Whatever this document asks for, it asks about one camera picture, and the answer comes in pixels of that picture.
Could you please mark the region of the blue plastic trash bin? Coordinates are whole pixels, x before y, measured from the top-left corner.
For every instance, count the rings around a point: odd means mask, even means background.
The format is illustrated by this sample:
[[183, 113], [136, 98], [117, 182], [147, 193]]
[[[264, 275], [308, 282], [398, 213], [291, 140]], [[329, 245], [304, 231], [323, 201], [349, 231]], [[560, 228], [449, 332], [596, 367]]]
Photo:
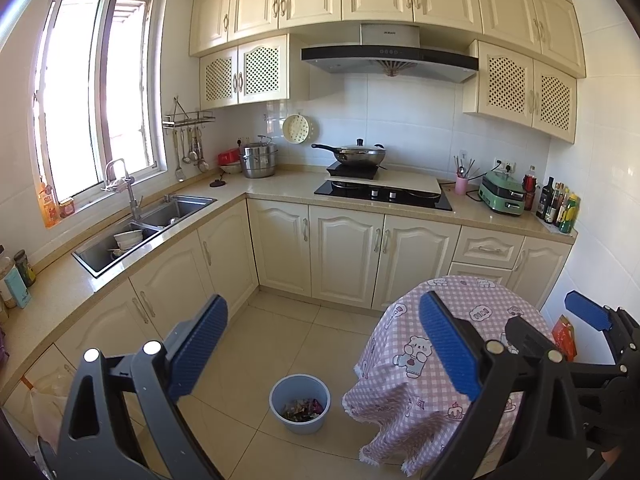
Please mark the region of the blue plastic trash bin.
[[308, 374], [281, 378], [271, 389], [269, 407], [292, 434], [315, 434], [329, 414], [332, 396], [322, 380]]

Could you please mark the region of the lower cream kitchen cabinets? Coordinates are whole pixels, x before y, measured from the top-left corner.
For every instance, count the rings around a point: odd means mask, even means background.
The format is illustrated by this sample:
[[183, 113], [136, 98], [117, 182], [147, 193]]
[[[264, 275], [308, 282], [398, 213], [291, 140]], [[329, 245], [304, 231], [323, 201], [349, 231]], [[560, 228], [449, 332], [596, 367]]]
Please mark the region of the lower cream kitchen cabinets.
[[6, 326], [1, 395], [61, 339], [73, 359], [91, 341], [117, 347], [163, 335], [219, 294], [239, 310], [258, 287], [381, 310], [414, 285], [457, 268], [503, 278], [535, 307], [575, 244], [532, 214], [503, 217], [477, 203], [448, 210], [380, 204], [217, 200], [92, 275], [67, 256], [44, 269], [32, 302]]

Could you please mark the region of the kitchen window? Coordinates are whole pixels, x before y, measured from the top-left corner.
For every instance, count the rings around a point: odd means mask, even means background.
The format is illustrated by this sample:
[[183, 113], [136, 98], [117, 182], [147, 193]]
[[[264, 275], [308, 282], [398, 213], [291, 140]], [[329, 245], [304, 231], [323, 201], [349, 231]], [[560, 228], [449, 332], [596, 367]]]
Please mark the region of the kitchen window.
[[164, 149], [160, 0], [50, 0], [34, 73], [39, 181], [79, 206], [130, 174], [158, 174]]

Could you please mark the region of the orange bag on floor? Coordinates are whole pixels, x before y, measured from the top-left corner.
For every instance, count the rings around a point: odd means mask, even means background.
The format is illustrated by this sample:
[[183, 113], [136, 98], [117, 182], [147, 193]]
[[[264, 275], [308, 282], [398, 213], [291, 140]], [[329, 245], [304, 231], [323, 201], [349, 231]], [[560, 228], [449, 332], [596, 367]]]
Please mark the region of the orange bag on floor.
[[574, 362], [577, 356], [574, 326], [570, 320], [561, 315], [552, 328], [552, 337], [555, 345], [568, 362]]

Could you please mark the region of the pink checkered tablecloth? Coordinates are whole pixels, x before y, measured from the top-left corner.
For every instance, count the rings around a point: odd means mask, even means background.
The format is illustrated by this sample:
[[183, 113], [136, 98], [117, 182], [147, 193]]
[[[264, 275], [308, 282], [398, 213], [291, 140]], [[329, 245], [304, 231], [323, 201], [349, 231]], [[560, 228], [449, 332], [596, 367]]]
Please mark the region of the pink checkered tablecloth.
[[512, 290], [473, 275], [432, 278], [391, 304], [354, 367], [358, 380], [342, 405], [357, 422], [378, 426], [378, 434], [360, 448], [360, 460], [380, 466], [399, 458], [408, 477], [434, 463], [470, 406], [450, 382], [421, 325], [420, 299], [430, 290], [486, 340], [505, 344], [506, 322], [514, 316], [544, 336], [551, 334], [538, 309]]

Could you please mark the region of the dark oil bottle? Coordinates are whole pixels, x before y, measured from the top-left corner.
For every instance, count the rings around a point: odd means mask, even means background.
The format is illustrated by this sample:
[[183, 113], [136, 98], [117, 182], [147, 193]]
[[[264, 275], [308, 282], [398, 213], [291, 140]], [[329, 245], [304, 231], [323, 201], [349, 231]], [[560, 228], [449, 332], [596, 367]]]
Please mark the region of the dark oil bottle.
[[550, 177], [548, 182], [541, 188], [539, 202], [536, 210], [536, 216], [544, 220], [547, 210], [550, 207], [554, 194], [554, 179]]

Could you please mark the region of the red cola bottle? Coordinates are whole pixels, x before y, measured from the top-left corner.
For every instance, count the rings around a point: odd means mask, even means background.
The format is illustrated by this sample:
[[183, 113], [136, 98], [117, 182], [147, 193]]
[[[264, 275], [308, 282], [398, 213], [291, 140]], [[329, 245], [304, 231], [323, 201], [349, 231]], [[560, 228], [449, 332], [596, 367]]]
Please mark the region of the red cola bottle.
[[534, 166], [530, 166], [529, 170], [524, 174], [522, 187], [525, 193], [524, 210], [531, 211], [537, 189], [536, 168]]

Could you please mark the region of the green electric cooker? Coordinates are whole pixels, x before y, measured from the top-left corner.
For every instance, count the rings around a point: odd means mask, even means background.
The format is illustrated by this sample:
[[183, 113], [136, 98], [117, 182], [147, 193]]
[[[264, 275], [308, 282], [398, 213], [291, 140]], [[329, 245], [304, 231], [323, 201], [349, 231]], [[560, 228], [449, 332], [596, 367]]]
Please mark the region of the green electric cooker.
[[519, 217], [524, 212], [525, 191], [520, 182], [502, 171], [488, 171], [477, 190], [480, 200], [492, 211]]

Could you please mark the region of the stainless steel sink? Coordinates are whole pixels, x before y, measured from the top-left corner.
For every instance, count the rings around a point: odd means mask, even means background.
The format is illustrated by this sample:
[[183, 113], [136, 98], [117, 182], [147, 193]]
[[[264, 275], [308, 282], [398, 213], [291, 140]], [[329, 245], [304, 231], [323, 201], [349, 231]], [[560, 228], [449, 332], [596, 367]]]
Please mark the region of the stainless steel sink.
[[72, 252], [72, 256], [98, 278], [149, 240], [215, 202], [216, 198], [165, 195], [158, 202], [143, 207], [139, 218], [126, 217], [89, 238]]

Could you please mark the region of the teal box on counter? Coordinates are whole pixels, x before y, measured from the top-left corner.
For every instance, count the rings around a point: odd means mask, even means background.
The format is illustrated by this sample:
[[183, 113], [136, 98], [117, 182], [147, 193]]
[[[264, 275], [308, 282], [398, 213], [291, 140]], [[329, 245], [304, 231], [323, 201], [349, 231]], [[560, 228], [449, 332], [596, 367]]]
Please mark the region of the teal box on counter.
[[9, 289], [17, 307], [24, 309], [24, 307], [30, 303], [30, 300], [32, 300], [32, 296], [30, 296], [29, 290], [15, 266], [9, 270], [3, 278], [3, 281]]

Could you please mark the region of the dark jar on counter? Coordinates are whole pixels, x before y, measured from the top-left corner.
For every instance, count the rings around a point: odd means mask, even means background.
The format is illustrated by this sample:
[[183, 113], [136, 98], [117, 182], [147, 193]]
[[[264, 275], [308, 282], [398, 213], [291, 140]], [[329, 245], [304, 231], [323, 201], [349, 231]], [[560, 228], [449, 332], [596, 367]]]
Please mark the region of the dark jar on counter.
[[35, 271], [32, 270], [26, 252], [24, 249], [19, 250], [13, 257], [15, 266], [26, 287], [32, 286], [36, 281]]

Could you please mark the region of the black induction cooker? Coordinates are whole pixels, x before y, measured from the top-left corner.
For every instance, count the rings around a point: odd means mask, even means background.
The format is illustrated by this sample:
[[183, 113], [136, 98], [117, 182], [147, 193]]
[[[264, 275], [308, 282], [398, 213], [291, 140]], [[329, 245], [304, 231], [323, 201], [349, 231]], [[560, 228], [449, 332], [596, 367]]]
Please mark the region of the black induction cooker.
[[334, 162], [326, 168], [331, 177], [372, 180], [378, 172], [378, 166], [371, 164], [343, 164]]

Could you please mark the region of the black wok with lid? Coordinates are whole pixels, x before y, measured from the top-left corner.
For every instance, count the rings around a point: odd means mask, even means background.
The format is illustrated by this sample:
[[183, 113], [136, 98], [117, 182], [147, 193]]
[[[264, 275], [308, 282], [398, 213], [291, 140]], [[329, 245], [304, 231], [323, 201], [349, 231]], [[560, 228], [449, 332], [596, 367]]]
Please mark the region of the black wok with lid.
[[335, 159], [344, 165], [380, 166], [386, 156], [384, 145], [378, 143], [373, 146], [365, 146], [362, 139], [358, 139], [356, 144], [351, 146], [331, 146], [313, 143], [311, 147], [315, 150], [331, 152]]

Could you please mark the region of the red bowl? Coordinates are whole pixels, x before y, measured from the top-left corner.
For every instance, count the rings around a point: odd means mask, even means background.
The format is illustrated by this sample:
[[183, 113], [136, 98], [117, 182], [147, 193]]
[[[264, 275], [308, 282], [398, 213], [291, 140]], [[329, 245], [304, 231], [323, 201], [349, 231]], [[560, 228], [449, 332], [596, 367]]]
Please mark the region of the red bowl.
[[217, 155], [217, 162], [219, 166], [228, 166], [236, 164], [240, 161], [240, 149], [232, 148], [228, 151], [220, 152]]

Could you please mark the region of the stainless steel stock pot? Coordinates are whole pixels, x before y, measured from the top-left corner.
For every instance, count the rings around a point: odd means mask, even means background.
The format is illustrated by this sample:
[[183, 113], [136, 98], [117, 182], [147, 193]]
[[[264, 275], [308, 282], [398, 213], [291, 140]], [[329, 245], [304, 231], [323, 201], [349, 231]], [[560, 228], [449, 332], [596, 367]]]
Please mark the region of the stainless steel stock pot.
[[249, 179], [273, 176], [277, 169], [277, 145], [270, 136], [258, 136], [257, 142], [238, 141], [242, 173]]

